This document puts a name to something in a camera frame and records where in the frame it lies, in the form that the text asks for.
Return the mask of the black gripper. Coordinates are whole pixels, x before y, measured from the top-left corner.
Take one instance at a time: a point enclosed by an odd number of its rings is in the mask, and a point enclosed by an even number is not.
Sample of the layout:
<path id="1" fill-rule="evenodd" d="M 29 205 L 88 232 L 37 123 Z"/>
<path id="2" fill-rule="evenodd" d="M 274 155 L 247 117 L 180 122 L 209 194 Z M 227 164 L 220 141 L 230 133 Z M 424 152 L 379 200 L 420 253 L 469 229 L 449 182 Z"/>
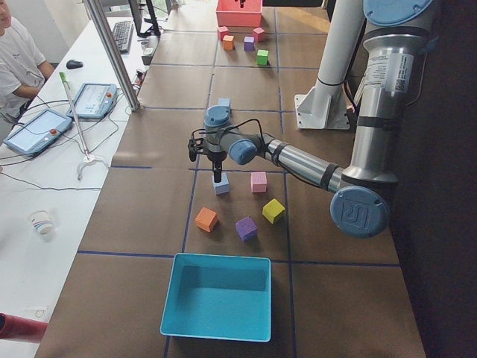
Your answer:
<path id="1" fill-rule="evenodd" d="M 226 152 L 210 152 L 207 157 L 212 163 L 213 182 L 222 182 L 222 163 L 226 159 Z"/>

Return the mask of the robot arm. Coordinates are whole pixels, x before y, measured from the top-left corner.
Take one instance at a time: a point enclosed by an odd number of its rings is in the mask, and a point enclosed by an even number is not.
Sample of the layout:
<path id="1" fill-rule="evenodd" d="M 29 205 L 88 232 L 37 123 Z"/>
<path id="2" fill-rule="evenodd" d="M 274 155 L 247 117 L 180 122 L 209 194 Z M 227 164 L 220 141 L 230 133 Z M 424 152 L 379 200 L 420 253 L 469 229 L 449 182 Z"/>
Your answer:
<path id="1" fill-rule="evenodd" d="M 203 128 L 192 133 L 189 158 L 205 155 L 215 181 L 222 163 L 239 165 L 256 157 L 271 161 L 296 178 L 333 193 L 330 214 L 345 234 L 369 238 L 390 218 L 397 184 L 392 159 L 402 122 L 414 59 L 432 46 L 439 1 L 337 1 L 315 85 L 294 103 L 300 129 L 345 129 L 346 81 L 353 53 L 368 53 L 361 106 L 350 164 L 341 168 L 269 134 L 242 133 L 230 121 L 230 109 L 206 111 Z"/>

